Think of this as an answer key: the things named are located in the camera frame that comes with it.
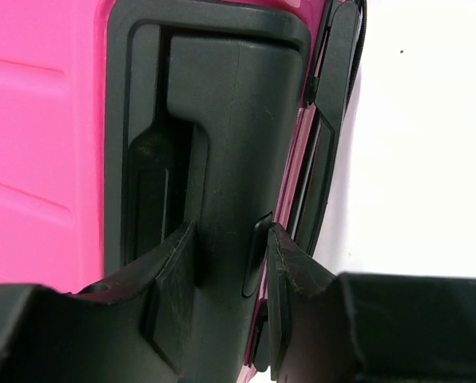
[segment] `white background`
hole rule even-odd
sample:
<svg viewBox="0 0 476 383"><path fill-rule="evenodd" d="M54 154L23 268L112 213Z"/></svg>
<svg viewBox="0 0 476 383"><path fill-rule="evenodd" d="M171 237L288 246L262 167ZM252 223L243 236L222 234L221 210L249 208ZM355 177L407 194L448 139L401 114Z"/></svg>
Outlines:
<svg viewBox="0 0 476 383"><path fill-rule="evenodd" d="M368 0L352 103L315 258L476 277L476 0Z"/></svg>

